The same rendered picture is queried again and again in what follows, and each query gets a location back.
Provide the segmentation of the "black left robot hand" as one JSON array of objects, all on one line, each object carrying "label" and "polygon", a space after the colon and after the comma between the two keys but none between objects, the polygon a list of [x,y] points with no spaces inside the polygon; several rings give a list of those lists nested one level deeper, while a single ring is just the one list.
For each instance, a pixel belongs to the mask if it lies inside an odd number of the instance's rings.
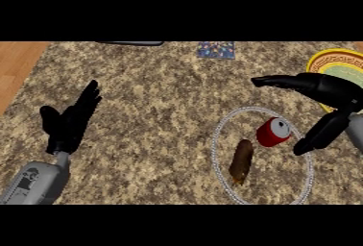
[{"label": "black left robot hand", "polygon": [[51,106],[39,108],[42,130],[48,135],[45,149],[48,154],[54,155],[57,152],[72,154],[76,151],[100,100],[97,81],[91,80],[75,104],[63,112]]}]

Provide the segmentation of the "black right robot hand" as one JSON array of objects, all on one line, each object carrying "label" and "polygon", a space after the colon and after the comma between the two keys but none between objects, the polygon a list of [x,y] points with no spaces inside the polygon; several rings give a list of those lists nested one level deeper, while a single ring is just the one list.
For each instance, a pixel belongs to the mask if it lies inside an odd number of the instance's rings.
[{"label": "black right robot hand", "polygon": [[315,149],[326,148],[346,129],[351,114],[363,110],[363,87],[346,79],[309,72],[295,76],[253,77],[250,82],[255,87],[274,86],[292,89],[317,103],[335,108],[321,116],[305,137],[299,139],[293,146],[293,154],[299,156]]}]

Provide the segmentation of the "yellow patterned plate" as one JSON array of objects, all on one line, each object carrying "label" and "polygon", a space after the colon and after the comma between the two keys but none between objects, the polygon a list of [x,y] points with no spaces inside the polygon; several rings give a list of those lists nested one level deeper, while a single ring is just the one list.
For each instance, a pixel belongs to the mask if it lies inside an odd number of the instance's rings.
[{"label": "yellow patterned plate", "polygon": [[324,49],[309,57],[307,72],[336,76],[363,88],[363,53],[343,48]]}]

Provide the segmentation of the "red can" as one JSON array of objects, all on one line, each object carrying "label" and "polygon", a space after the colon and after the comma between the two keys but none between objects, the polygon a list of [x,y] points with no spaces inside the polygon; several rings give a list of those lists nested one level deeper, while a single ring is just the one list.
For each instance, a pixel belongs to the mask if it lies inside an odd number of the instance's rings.
[{"label": "red can", "polygon": [[290,137],[290,127],[280,117],[271,117],[256,130],[256,140],[264,147],[273,147]]}]

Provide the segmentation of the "round stone-patterned placemat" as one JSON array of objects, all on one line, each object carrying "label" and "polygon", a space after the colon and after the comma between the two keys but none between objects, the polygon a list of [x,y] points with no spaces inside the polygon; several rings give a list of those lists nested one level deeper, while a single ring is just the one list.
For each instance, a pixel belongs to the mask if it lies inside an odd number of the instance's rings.
[{"label": "round stone-patterned placemat", "polygon": [[[280,117],[290,127],[290,137],[271,148],[264,147],[255,131],[271,117]],[[228,168],[234,148],[242,138],[253,146],[249,174],[243,185],[233,182]],[[299,205],[308,198],[312,186],[312,157],[295,157],[292,145],[302,138],[287,119],[261,107],[242,107],[230,111],[218,122],[211,138],[211,165],[216,180],[231,200],[240,205]]]}]

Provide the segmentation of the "blue patterned box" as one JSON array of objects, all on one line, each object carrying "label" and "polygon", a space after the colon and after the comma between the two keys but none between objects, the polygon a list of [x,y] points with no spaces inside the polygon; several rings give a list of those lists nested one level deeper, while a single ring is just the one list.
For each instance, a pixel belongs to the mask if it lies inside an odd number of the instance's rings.
[{"label": "blue patterned box", "polygon": [[236,44],[231,41],[200,41],[197,57],[233,60],[236,58]]}]

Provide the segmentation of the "brown sweet potato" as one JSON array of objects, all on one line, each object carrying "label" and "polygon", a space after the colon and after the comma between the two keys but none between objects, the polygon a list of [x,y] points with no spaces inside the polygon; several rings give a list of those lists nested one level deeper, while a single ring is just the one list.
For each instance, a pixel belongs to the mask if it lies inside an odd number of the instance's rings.
[{"label": "brown sweet potato", "polygon": [[243,139],[236,146],[234,157],[228,168],[233,182],[239,185],[243,184],[246,175],[249,173],[250,161],[253,155],[252,143]]}]

